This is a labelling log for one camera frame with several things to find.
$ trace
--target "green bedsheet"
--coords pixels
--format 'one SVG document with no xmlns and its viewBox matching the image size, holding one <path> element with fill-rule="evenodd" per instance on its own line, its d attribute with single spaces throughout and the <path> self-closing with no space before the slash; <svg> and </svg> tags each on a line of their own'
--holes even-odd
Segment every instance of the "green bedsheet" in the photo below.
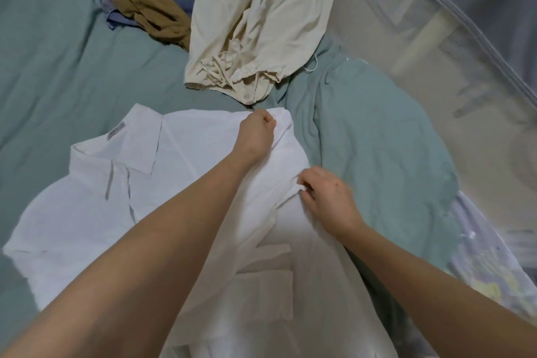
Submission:
<svg viewBox="0 0 537 358">
<path fill-rule="evenodd" d="M 0 0 L 0 243 L 25 206 L 68 171 L 69 146 L 104 134 L 135 103 L 161 113 L 237 111 L 216 91 L 186 89 L 187 53 L 139 29 L 111 31 L 100 0 Z M 366 221 L 443 267 L 458 243 L 448 216 L 458 185 L 421 107 L 328 37 L 262 107 L 285 106 L 312 164 L 342 176 Z M 36 314 L 0 257 L 0 350 Z"/>
</svg>

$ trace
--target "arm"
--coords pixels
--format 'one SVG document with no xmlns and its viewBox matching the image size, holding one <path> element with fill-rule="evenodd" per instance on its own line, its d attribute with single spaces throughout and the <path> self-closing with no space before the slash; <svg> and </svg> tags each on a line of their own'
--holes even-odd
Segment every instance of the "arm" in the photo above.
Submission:
<svg viewBox="0 0 537 358">
<path fill-rule="evenodd" d="M 250 114 L 229 156 L 88 266 L 4 358 L 157 357 L 275 124 L 266 110 Z"/>
<path fill-rule="evenodd" d="M 339 178 L 314 167 L 299 183 L 327 232 L 369 266 L 440 357 L 537 356 L 537 328 L 368 227 Z"/>
</svg>

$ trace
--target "shirt collar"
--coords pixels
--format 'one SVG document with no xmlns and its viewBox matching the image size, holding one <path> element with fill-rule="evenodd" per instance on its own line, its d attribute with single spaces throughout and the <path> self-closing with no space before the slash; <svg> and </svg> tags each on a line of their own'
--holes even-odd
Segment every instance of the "shirt collar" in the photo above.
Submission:
<svg viewBox="0 0 537 358">
<path fill-rule="evenodd" d="M 71 146 L 69 175 L 104 195 L 113 163 L 151 175 L 162 126 L 162 115 L 136 104 L 110 133 Z M 114 138 L 124 135 L 113 160 L 97 157 Z"/>
</svg>

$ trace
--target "forearm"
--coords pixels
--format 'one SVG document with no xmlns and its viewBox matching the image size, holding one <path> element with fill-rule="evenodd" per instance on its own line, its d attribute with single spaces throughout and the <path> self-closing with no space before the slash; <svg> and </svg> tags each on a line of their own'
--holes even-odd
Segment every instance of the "forearm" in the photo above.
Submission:
<svg viewBox="0 0 537 358">
<path fill-rule="evenodd" d="M 372 269 L 440 357 L 536 356 L 537 328 L 371 228 L 341 241 Z"/>
<path fill-rule="evenodd" d="M 157 356 L 250 166 L 232 153 L 142 219 L 5 357 Z"/>
</svg>

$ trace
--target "hand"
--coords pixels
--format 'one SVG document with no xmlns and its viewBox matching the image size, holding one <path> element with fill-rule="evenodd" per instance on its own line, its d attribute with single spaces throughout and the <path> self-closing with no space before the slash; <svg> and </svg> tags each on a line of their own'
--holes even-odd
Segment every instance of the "hand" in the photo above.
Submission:
<svg viewBox="0 0 537 358">
<path fill-rule="evenodd" d="M 340 242 L 366 227 L 350 187 L 331 172 L 313 166 L 299 174 L 298 184 L 307 187 L 300 192 L 305 205 Z"/>
<path fill-rule="evenodd" d="M 274 140 L 276 119 L 265 109 L 256 109 L 241 122 L 233 154 L 248 167 L 267 157 Z"/>
</svg>

